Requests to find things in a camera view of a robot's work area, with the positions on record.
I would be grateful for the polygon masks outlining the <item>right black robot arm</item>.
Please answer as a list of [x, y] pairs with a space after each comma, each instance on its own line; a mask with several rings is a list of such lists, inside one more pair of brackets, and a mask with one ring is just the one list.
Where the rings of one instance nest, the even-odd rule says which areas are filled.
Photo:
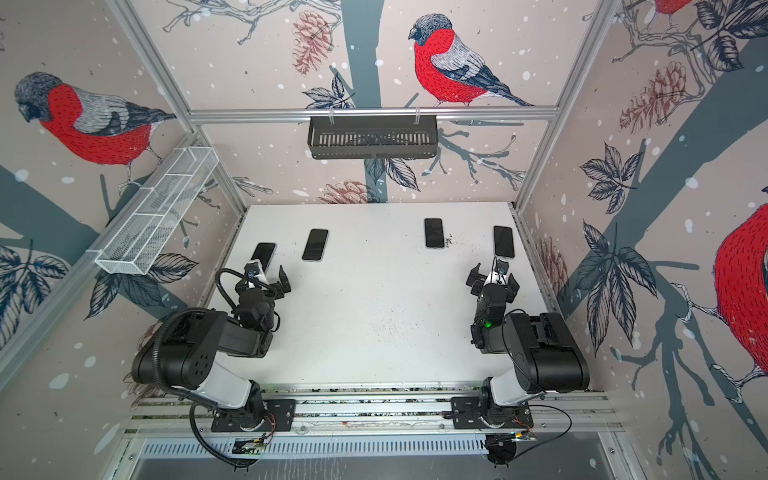
[[507, 309], [520, 289], [507, 262], [494, 259], [487, 275], [475, 266], [466, 285], [477, 298], [471, 344], [483, 354], [503, 355], [512, 362], [506, 373], [484, 380], [481, 419], [501, 426], [532, 398], [587, 389], [587, 362], [563, 317], [556, 312], [530, 315], [521, 308]]

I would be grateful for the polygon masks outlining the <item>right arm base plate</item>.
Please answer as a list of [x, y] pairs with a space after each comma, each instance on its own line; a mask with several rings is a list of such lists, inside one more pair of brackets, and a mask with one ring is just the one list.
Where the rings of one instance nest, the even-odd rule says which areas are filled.
[[446, 416], [457, 430], [533, 428], [527, 405], [498, 406], [478, 396], [452, 397]]

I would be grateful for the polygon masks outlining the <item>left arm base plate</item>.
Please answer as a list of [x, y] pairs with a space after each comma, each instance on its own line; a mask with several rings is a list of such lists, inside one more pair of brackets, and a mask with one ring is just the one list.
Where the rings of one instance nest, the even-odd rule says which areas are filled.
[[215, 433], [288, 432], [296, 410], [294, 399], [260, 400], [240, 409], [218, 409], [213, 414]]

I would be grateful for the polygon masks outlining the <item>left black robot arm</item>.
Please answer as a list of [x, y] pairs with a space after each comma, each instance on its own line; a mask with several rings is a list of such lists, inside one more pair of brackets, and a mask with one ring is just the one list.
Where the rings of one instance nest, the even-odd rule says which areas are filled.
[[194, 307], [171, 314], [137, 354], [131, 377], [209, 408], [227, 428], [256, 429], [274, 419], [260, 385], [216, 356], [266, 356], [281, 325], [276, 302], [292, 291], [290, 280], [279, 268], [277, 280], [269, 281], [258, 259], [241, 271], [221, 268], [214, 280], [229, 309]]

